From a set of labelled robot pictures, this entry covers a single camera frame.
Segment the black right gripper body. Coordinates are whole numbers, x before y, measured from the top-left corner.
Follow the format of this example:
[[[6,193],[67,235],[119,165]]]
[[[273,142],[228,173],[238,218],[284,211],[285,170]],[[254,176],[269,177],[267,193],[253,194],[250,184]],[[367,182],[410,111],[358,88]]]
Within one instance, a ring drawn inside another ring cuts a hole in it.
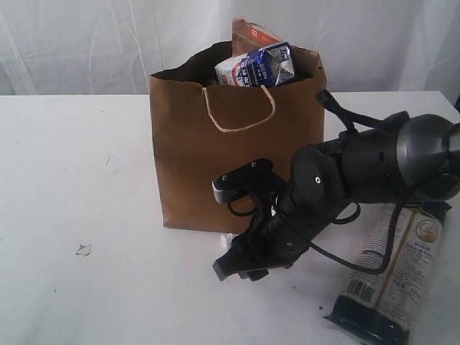
[[[260,280],[271,269],[289,268],[331,224],[331,211],[282,193],[253,216],[249,228],[232,240],[229,274]]]

